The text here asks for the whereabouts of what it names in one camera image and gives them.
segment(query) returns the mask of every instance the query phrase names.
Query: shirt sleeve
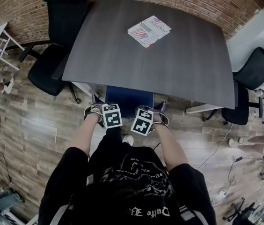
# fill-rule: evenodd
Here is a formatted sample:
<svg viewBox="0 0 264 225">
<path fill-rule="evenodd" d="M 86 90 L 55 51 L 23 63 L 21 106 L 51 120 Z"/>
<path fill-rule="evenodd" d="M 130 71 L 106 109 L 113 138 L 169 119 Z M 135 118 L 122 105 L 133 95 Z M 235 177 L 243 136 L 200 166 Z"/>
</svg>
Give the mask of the shirt sleeve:
<svg viewBox="0 0 264 225">
<path fill-rule="evenodd" d="M 62 156 L 49 178 L 39 208 L 39 225 L 51 223 L 56 212 L 69 204 L 72 194 L 86 186 L 88 157 L 80 149 L 71 147 Z"/>
<path fill-rule="evenodd" d="M 189 164 L 181 164 L 169 172 L 180 206 L 200 212 L 208 225 L 215 225 L 215 212 L 211 205 L 205 178 Z"/>
</svg>

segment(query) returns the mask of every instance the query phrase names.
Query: mesh chair back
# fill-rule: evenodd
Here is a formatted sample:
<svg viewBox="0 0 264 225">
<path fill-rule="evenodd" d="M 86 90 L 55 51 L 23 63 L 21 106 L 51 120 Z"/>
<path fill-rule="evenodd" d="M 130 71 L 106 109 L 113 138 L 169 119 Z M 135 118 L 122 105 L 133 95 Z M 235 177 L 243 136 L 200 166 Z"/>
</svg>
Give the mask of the mesh chair back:
<svg viewBox="0 0 264 225">
<path fill-rule="evenodd" d="M 249 90 L 254 90 L 264 83 L 264 49 L 256 48 L 246 64 L 233 78 Z"/>
<path fill-rule="evenodd" d="M 51 42 L 71 49 L 87 13 L 88 0 L 44 0 Z"/>
</svg>

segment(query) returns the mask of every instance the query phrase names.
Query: black pants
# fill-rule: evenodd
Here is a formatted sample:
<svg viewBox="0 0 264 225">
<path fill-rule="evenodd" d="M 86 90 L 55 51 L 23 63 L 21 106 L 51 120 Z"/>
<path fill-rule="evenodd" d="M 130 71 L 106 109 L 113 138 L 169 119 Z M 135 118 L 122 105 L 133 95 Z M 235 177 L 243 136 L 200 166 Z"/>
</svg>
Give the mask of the black pants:
<svg viewBox="0 0 264 225">
<path fill-rule="evenodd" d="M 152 161 L 163 169 L 163 164 L 157 154 L 149 147 L 131 147 L 122 141 L 121 128 L 109 128 L 100 141 L 98 148 L 89 159 L 89 175 L 100 173 L 106 168 L 117 167 L 123 158 L 131 155 L 139 160 Z"/>
</svg>

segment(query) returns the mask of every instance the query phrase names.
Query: chair seat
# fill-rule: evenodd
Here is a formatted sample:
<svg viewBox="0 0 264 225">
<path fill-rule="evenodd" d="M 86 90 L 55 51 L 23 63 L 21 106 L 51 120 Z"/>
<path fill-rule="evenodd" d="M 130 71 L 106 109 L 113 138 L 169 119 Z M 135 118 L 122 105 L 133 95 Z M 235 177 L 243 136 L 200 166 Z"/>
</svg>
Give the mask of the chair seat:
<svg viewBox="0 0 264 225">
<path fill-rule="evenodd" d="M 154 94 L 146 91 L 108 86 L 106 103 L 117 103 L 123 118 L 134 119 L 135 109 L 140 106 L 154 106 Z"/>
<path fill-rule="evenodd" d="M 29 80 L 40 90 L 57 96 L 65 86 L 65 82 L 53 79 L 52 75 L 69 51 L 64 47 L 50 45 L 34 63 L 28 73 Z"/>
<path fill-rule="evenodd" d="M 246 125 L 249 120 L 249 92 L 238 84 L 238 106 L 235 109 L 222 108 L 222 117 L 231 123 Z"/>
</svg>

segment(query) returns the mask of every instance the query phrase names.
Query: foot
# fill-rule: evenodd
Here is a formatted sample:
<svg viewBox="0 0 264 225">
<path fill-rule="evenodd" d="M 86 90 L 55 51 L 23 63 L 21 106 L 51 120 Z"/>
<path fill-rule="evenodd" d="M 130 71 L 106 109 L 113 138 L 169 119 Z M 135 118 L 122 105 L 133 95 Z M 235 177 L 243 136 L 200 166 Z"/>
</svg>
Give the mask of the foot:
<svg viewBox="0 0 264 225">
<path fill-rule="evenodd" d="M 4 85 L 4 91 L 7 93 L 7 94 L 9 94 L 10 92 L 11 92 L 11 89 L 12 89 L 12 87 L 14 86 L 14 84 L 15 84 L 15 78 L 11 78 L 10 79 L 10 82 L 9 82 L 9 85 L 7 86 L 7 85 Z"/>
<path fill-rule="evenodd" d="M 249 142 L 248 140 L 249 140 L 249 138 L 240 137 L 238 139 L 238 142 L 239 142 L 240 145 L 255 145 L 256 144 L 255 142 Z"/>
<path fill-rule="evenodd" d="M 126 135 L 123 138 L 123 143 L 128 143 L 130 146 L 133 146 L 134 139 L 133 139 L 133 137 L 131 135 Z"/>
<path fill-rule="evenodd" d="M 234 139 L 230 138 L 228 141 L 228 144 L 231 148 L 238 148 L 238 142 L 236 142 Z"/>
</svg>

